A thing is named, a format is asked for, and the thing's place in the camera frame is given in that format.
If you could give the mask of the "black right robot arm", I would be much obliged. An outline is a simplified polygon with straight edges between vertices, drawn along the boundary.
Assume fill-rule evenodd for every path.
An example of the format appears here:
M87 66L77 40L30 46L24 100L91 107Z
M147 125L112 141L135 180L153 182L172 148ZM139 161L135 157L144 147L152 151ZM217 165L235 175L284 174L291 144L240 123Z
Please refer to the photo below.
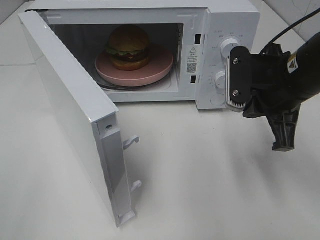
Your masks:
M237 46L226 60L225 105L243 117L266 117L275 137L272 149L295 148L301 104L320 93L320 35L296 52L272 43L260 54Z

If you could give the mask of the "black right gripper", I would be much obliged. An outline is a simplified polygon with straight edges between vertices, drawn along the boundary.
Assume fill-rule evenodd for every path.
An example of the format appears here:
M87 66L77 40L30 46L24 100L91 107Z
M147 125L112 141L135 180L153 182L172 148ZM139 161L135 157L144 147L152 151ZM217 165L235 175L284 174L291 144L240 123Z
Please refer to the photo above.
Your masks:
M226 60L226 107L243 117L266 117L275 137L272 150L295 149L294 140L301 102L287 83L289 52L279 44L251 54L244 46L233 48Z

